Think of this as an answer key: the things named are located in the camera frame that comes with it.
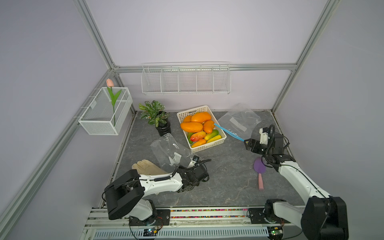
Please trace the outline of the large orange mango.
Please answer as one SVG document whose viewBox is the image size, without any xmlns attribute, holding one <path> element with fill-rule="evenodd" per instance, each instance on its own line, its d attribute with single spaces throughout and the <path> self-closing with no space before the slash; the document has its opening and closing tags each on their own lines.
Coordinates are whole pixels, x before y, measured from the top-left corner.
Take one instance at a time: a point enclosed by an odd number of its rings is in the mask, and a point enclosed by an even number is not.
<svg viewBox="0 0 384 240">
<path fill-rule="evenodd" d="M 180 127 L 187 133 L 197 133 L 203 130 L 203 125 L 197 122 L 183 122 L 180 124 Z"/>
</svg>

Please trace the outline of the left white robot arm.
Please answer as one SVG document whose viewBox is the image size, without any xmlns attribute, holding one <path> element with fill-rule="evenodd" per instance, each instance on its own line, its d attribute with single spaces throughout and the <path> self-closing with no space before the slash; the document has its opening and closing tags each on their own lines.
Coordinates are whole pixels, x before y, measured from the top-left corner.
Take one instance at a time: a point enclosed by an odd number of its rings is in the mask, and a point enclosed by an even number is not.
<svg viewBox="0 0 384 240">
<path fill-rule="evenodd" d="M 132 169 L 110 183 L 102 193 L 106 202 L 109 220 L 123 217 L 136 218 L 145 225 L 153 225 L 159 219 L 155 204 L 144 197 L 162 192 L 182 193 L 192 190 L 210 177 L 205 163 L 193 157 L 195 163 L 188 168 L 179 166 L 171 173 L 162 175 L 143 175 Z"/>
</svg>

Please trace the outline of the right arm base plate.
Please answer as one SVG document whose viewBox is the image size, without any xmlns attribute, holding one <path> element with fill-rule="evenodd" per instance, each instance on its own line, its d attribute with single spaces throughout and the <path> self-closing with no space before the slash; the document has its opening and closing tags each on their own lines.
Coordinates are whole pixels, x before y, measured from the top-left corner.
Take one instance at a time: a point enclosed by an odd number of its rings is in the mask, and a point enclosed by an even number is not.
<svg viewBox="0 0 384 240">
<path fill-rule="evenodd" d="M 251 224 L 278 224 L 283 226 L 284 220 L 276 216 L 267 216 L 265 209 L 262 208 L 249 208 L 246 216 L 250 219 Z"/>
</svg>

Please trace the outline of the green mango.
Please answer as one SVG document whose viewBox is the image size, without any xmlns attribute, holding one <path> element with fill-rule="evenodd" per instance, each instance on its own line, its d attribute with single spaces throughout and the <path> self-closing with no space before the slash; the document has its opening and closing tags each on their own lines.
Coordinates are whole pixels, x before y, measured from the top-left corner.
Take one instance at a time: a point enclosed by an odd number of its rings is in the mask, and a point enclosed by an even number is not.
<svg viewBox="0 0 384 240">
<path fill-rule="evenodd" d="M 216 137 L 217 135 L 219 135 L 219 131 L 216 130 L 216 129 L 214 129 L 214 130 L 212 130 L 212 132 L 211 132 L 210 134 L 207 134 L 207 135 L 205 136 L 205 140 L 208 141 L 208 140 L 210 140 L 210 139 Z"/>
</svg>

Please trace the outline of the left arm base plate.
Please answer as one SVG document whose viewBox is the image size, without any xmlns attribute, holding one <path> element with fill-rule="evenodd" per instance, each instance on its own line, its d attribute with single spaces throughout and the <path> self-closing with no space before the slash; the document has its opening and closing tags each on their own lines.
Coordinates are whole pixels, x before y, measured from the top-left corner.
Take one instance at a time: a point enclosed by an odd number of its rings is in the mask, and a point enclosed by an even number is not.
<svg viewBox="0 0 384 240">
<path fill-rule="evenodd" d="M 171 211 L 169 209 L 156 209 L 156 213 L 152 214 L 146 220 L 139 220 L 130 217 L 130 226 L 168 226 L 171 220 Z"/>
</svg>

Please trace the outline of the red yellow mango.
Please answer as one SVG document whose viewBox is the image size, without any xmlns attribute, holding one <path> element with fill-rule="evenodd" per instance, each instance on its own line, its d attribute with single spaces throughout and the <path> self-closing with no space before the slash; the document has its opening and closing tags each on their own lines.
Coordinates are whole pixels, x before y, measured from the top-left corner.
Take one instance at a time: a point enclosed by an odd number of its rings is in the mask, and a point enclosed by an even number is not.
<svg viewBox="0 0 384 240">
<path fill-rule="evenodd" d="M 197 132 L 197 133 L 193 133 L 191 136 L 190 136 L 190 141 L 191 142 L 198 142 L 202 139 L 204 139 L 206 137 L 207 133 L 204 132 L 204 131 L 200 131 L 200 132 Z"/>
</svg>

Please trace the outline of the clear zip-top bag blue zipper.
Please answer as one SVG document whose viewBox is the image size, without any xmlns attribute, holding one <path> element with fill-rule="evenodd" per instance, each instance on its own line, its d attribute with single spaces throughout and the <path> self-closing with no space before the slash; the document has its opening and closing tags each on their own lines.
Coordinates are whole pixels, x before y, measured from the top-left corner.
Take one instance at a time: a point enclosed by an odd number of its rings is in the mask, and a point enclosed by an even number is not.
<svg viewBox="0 0 384 240">
<path fill-rule="evenodd" d="M 153 141 L 150 147 L 160 168 L 167 173 L 173 172 L 177 167 L 188 168 L 193 160 L 192 151 L 179 144 L 170 133 Z"/>
</svg>

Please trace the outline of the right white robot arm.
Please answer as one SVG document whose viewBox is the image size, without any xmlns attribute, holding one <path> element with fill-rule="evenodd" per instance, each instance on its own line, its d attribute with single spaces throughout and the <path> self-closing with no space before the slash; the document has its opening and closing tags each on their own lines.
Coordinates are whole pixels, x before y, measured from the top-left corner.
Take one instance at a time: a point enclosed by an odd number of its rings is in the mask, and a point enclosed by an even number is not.
<svg viewBox="0 0 384 240">
<path fill-rule="evenodd" d="M 259 213 L 268 224 L 289 222 L 300 228 L 309 240 L 347 240 L 349 238 L 347 205 L 333 197 L 304 173 L 296 160 L 286 154 L 290 145 L 287 137 L 270 125 L 260 129 L 260 139 L 244 140 L 248 151 L 260 155 L 262 167 L 273 168 L 283 176 L 302 198 L 299 208 L 283 199 L 269 199 Z"/>
</svg>

